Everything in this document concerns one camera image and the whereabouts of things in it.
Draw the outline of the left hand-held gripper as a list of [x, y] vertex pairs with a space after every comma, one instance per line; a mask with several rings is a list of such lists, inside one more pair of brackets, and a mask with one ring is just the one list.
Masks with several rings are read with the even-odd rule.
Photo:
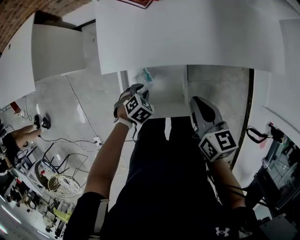
[[154, 114], [154, 106], [149, 102], [150, 92], [141, 83], [128, 88], [131, 98], [124, 102], [128, 118], [135, 124], [143, 124]]

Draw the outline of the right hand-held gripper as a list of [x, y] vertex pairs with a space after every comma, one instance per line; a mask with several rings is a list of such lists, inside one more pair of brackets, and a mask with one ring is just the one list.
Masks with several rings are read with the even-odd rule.
[[206, 161], [216, 162], [233, 153], [238, 145], [219, 109], [208, 100], [194, 96], [190, 100], [196, 139]]

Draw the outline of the person's left hand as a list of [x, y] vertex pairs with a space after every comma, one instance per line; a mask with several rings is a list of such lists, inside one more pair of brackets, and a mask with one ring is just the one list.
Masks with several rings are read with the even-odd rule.
[[124, 102], [126, 100], [129, 100], [131, 98], [131, 93], [129, 89], [126, 89], [119, 97], [119, 100], [114, 104], [114, 111], [113, 111], [113, 116], [115, 118], [115, 121], [117, 121], [118, 118], [122, 118], [124, 120], [129, 120], [126, 110], [125, 110], [125, 106], [124, 106]]

